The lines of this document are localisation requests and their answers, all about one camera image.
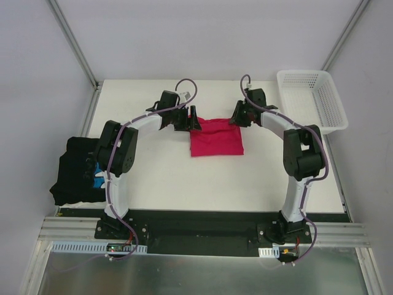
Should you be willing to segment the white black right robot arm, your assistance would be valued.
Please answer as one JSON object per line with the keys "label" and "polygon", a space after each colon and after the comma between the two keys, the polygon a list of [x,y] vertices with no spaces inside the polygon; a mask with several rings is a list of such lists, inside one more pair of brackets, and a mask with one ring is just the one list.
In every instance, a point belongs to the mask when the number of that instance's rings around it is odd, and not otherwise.
{"label": "white black right robot arm", "polygon": [[306,230],[306,203],[311,185],[327,177],[319,177],[322,169],[329,172],[320,129],[316,125],[301,126],[280,113],[276,106],[267,105],[265,92],[260,88],[241,91],[244,100],[237,101],[230,124],[249,127],[255,123],[283,142],[282,161],[289,176],[286,199],[278,220],[264,232],[267,240],[283,245]]}

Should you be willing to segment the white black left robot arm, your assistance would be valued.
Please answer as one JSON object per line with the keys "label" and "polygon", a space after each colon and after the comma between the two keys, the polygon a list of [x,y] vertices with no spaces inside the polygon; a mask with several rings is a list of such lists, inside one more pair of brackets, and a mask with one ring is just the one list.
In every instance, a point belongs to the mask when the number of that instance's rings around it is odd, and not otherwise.
{"label": "white black left robot arm", "polygon": [[115,238],[123,239],[130,231],[125,221],[129,205],[123,176],[134,164],[138,140],[169,125],[175,131],[200,131],[196,107],[188,105],[196,95],[197,92],[165,90],[160,99],[137,118],[124,123],[113,120],[105,123],[94,157],[104,178],[106,207],[102,222]]}

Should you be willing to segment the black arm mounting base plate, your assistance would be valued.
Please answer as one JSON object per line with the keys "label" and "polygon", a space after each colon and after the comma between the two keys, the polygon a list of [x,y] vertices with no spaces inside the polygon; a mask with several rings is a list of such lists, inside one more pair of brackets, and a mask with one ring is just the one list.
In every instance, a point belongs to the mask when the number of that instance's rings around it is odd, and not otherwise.
{"label": "black arm mounting base plate", "polygon": [[149,254],[254,257],[261,248],[312,242],[301,222],[287,232],[278,213],[129,210],[123,221],[100,209],[61,209],[62,217],[98,218],[94,238],[120,246],[146,246]]}

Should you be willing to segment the pink t shirt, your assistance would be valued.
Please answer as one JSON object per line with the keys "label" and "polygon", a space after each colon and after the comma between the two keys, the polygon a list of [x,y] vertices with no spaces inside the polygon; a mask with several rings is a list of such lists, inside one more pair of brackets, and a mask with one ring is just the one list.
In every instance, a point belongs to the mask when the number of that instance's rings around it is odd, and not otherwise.
{"label": "pink t shirt", "polygon": [[243,155],[241,129],[230,119],[198,118],[201,131],[190,131],[191,157]]}

